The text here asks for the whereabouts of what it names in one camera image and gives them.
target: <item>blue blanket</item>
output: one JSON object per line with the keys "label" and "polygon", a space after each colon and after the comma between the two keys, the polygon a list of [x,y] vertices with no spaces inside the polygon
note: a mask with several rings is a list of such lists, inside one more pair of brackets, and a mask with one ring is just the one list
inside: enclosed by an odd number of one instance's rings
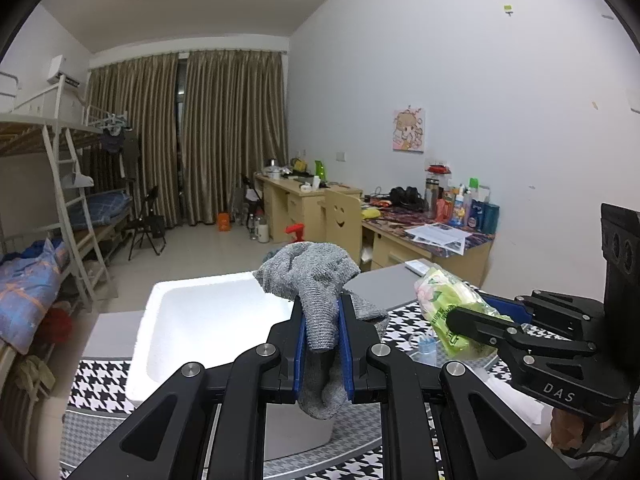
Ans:
{"label": "blue blanket", "polygon": [[46,240],[36,258],[16,258],[0,266],[0,338],[21,354],[29,351],[42,318],[60,290],[56,250]]}
{"label": "blue blanket", "polygon": [[[89,216],[94,226],[109,225],[111,219],[123,212],[131,202],[131,197],[124,191],[110,191],[91,195],[86,198]],[[73,204],[67,209],[71,227],[74,230],[86,229],[82,202]]]}

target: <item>poster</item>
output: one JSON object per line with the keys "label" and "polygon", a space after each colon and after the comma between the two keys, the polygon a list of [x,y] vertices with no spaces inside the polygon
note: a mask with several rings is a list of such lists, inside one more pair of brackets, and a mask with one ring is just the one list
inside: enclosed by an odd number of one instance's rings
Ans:
{"label": "poster", "polygon": [[424,152],[424,108],[394,112],[393,146],[400,152]]}

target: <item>green plastic bag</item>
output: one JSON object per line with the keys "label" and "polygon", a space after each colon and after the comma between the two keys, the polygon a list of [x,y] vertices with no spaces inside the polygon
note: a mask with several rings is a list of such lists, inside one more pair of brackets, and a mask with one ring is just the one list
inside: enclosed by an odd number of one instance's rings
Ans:
{"label": "green plastic bag", "polygon": [[447,314],[454,308],[462,306],[488,316],[511,320],[486,304],[462,280],[439,266],[430,267],[427,274],[415,283],[415,293],[422,316],[431,323],[450,358],[473,360],[488,357],[495,352],[492,346],[480,344],[449,330]]}

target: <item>metal ladder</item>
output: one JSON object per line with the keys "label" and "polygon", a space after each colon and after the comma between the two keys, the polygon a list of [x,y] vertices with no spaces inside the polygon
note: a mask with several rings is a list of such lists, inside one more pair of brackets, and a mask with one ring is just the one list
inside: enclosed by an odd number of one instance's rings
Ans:
{"label": "metal ladder", "polygon": [[[102,252],[100,251],[100,247],[98,246],[98,239],[95,236],[94,226],[91,222],[91,215],[89,214],[89,206],[87,205],[84,187],[78,188],[78,197],[67,201],[63,192],[62,183],[60,182],[60,166],[71,164],[73,167],[72,171],[74,171],[75,173],[80,173],[80,161],[78,160],[78,154],[76,153],[71,130],[69,128],[64,128],[66,145],[68,147],[69,153],[71,154],[71,158],[64,160],[60,159],[60,135],[62,134],[62,127],[60,126],[60,122],[58,122],[58,124],[55,126],[52,133],[54,137],[53,144],[50,139],[50,132],[48,127],[46,125],[43,125],[42,138],[44,141],[47,156],[49,157],[49,165],[51,166],[51,171],[53,174],[53,183],[56,193],[56,208],[58,210],[58,218],[60,219],[62,238],[70,252],[69,264],[72,266],[71,273],[76,280],[76,285],[78,286],[78,291],[80,293],[82,302],[88,308],[91,305],[90,309],[92,310],[94,301],[116,298],[118,296],[118,291],[116,290],[115,284],[111,280],[109,271],[107,270],[107,266],[104,263],[104,259],[102,257]],[[71,227],[69,214],[66,208],[78,202],[82,203],[82,211],[84,212],[84,219],[86,221],[88,233],[84,238],[82,238],[82,240],[76,243],[76,238],[74,237],[74,232]],[[91,242],[91,244],[93,245],[99,264],[98,271],[91,278],[84,268],[82,255],[80,253],[80,247],[83,247],[86,243],[89,242]],[[95,287],[102,277],[104,277],[106,280],[108,291],[104,297],[98,298],[95,292]]]}

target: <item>orange bag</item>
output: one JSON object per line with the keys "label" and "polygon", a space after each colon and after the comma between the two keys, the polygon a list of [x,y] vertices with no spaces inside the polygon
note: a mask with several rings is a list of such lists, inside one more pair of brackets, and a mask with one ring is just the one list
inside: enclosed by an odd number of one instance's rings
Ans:
{"label": "orange bag", "polygon": [[231,231],[229,213],[218,213],[218,231]]}

